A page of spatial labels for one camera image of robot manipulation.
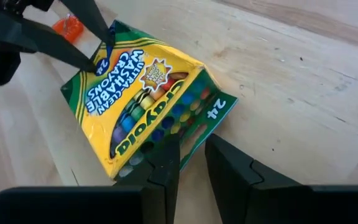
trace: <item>orange plastic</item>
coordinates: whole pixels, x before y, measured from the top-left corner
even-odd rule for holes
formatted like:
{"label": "orange plastic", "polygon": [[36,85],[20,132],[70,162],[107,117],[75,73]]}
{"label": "orange plastic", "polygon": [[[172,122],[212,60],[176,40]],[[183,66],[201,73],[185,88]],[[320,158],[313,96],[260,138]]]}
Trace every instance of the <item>orange plastic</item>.
{"label": "orange plastic", "polygon": [[75,16],[70,16],[69,18],[60,19],[57,21],[52,28],[70,43],[74,43],[75,40],[82,34],[84,31],[84,25],[77,19]]}

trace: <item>wood grain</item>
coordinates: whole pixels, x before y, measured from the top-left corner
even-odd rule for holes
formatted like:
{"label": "wood grain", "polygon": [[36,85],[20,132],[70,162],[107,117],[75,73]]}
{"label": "wood grain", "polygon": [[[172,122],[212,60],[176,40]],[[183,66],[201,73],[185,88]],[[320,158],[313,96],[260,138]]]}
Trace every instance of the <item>wood grain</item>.
{"label": "wood grain", "polygon": [[[98,0],[118,18],[205,62],[238,105],[216,130],[304,184],[358,184],[358,47],[210,0]],[[66,11],[29,11],[53,24]],[[92,54],[99,40],[76,44]],[[0,87],[0,190],[109,185],[59,88],[77,69],[22,54]],[[203,147],[180,179],[176,223],[220,223]]]}
{"label": "wood grain", "polygon": [[358,45],[358,1],[218,0],[263,16]]}

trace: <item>crayon box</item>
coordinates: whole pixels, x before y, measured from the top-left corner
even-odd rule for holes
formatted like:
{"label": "crayon box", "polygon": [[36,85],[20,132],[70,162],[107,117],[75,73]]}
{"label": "crayon box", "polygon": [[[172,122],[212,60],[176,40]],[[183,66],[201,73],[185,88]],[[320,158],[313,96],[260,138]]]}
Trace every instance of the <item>crayon box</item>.
{"label": "crayon box", "polygon": [[236,104],[202,62],[114,21],[115,45],[92,56],[61,91],[110,178],[125,177],[169,134],[181,139],[181,169]]}

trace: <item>yellow crayon box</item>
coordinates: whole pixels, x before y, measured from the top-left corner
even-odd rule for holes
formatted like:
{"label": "yellow crayon box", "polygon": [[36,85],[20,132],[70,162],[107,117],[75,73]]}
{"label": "yellow crayon box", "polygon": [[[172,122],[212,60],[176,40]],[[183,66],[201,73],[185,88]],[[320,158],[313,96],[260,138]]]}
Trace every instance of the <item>yellow crayon box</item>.
{"label": "yellow crayon box", "polygon": [[205,65],[120,21],[110,27],[114,46],[92,56],[96,73],[79,71],[62,93],[110,178],[136,169],[156,143],[179,134],[183,168],[237,98],[222,92]]}

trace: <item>starburst label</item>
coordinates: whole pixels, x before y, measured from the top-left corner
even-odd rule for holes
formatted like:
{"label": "starburst label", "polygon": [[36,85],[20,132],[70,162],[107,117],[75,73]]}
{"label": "starburst label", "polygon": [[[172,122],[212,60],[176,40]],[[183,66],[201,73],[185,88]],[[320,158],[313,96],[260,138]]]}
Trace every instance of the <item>starburst label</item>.
{"label": "starburst label", "polygon": [[143,89],[157,91],[160,85],[168,82],[168,74],[172,66],[167,65],[165,59],[154,59],[153,63],[145,68],[140,81],[143,83]]}

